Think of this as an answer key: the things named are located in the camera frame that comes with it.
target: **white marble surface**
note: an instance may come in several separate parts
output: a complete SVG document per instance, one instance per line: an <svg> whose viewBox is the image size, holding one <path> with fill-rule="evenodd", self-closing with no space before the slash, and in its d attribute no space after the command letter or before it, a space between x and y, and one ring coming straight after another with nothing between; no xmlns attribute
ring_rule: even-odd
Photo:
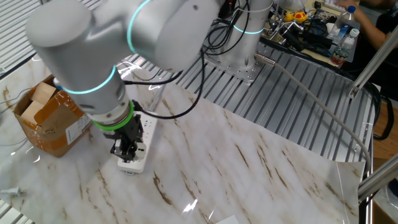
<svg viewBox="0 0 398 224"><path fill-rule="evenodd" d="M30 61L0 88L10 98L48 73ZM156 91L127 89L144 107ZM184 111L196 97L175 85L163 96L162 115ZM10 110L0 132L1 144L24 137ZM92 126L60 159L29 142L0 147L0 189L27 191L2 199L38 224L217 223L231 215L240 224L358 223L364 163L329 161L206 100L180 119L159 121L141 174L118 171L111 145Z"/></svg>

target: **water bottle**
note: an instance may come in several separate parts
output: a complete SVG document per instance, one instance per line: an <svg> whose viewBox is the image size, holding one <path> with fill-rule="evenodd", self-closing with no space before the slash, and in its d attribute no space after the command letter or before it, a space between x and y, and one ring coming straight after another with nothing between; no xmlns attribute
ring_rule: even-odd
<svg viewBox="0 0 398 224"><path fill-rule="evenodd" d="M340 44L335 48L335 51L332 53L330 57L331 63L334 63L339 68L342 66L349 56L349 53L351 53L351 50L355 44L355 38L358 36L358 34L359 30L357 29L352 29L349 32L349 35L340 42Z"/></svg>
<svg viewBox="0 0 398 224"><path fill-rule="evenodd" d="M348 28L354 21L354 11L355 7L348 7L346 12L342 12L337 18L335 25L331 28L328 38L333 41L333 43L338 44L347 33Z"/></svg>

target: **metal grating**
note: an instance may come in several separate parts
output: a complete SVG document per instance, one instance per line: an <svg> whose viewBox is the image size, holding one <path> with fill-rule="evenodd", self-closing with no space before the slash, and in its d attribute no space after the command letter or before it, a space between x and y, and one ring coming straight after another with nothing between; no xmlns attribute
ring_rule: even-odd
<svg viewBox="0 0 398 224"><path fill-rule="evenodd" d="M34 222L0 200L0 224L34 224Z"/></svg>
<svg viewBox="0 0 398 224"><path fill-rule="evenodd" d="M361 91L355 100L346 97L351 80L313 62L266 47L264 54L283 65L305 84L363 142L370 146L374 106L371 96ZM146 59L133 55L126 60L151 71L158 69ZM201 62L183 72L175 84L198 93ZM203 97L268 130L334 161L363 161L351 136L281 71L264 66L253 83L245 83L206 65Z"/></svg>
<svg viewBox="0 0 398 224"><path fill-rule="evenodd" d="M88 9L94 9L101 3L101 0L80 1ZM25 24L38 7L38 0L0 1L0 76L35 54L25 36Z"/></svg>

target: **power strip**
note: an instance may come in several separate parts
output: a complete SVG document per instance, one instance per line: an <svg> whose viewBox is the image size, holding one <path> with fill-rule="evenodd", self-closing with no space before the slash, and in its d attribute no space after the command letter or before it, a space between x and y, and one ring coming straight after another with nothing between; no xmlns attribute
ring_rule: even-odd
<svg viewBox="0 0 398 224"><path fill-rule="evenodd" d="M134 173L141 173L144 171L145 163L147 161L150 144L152 142L152 137L155 133L155 128L157 124L157 119L151 116L148 116L141 112L136 112L136 114L141 115L141 123L142 128L144 129L144 133L142 134L142 140L146 145L146 153L143 159L141 160L133 160L130 162L124 162L122 159L119 158L118 160L118 168L119 170L123 170L126 172L127 175L133 175Z"/></svg>

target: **metal rod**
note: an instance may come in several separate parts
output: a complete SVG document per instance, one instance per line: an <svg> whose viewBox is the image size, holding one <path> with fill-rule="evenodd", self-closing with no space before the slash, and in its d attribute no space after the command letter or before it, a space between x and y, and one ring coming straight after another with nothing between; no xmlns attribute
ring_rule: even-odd
<svg viewBox="0 0 398 224"><path fill-rule="evenodd" d="M391 50L398 44L398 27L394 29L390 37L385 41L381 48L376 52L372 60L368 63L359 77L352 84L349 89L348 96L355 98L357 93L362 89L365 83L372 77L373 73L379 68L380 64L383 63L384 59L390 54Z"/></svg>
<svg viewBox="0 0 398 224"><path fill-rule="evenodd" d="M378 168L373 174L362 181L358 189L358 198L362 202L371 194L388 184L398 176L398 154Z"/></svg>

